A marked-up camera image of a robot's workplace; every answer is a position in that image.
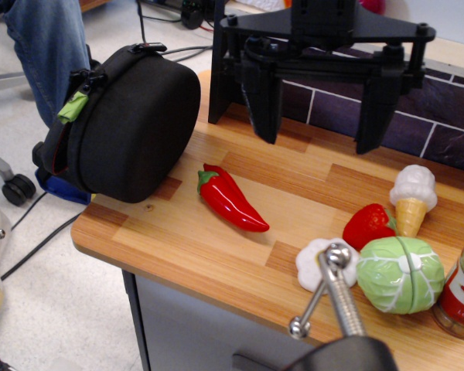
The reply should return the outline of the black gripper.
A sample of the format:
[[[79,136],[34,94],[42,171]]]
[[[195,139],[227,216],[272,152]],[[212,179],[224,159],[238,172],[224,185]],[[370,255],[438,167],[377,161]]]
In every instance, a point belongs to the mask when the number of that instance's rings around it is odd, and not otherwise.
[[[253,15],[215,10],[209,121],[233,100],[247,106],[254,133],[269,144],[281,125],[282,82],[306,78],[360,83],[358,155],[384,140],[399,98],[419,88],[435,30],[366,10],[357,1],[295,1]]]

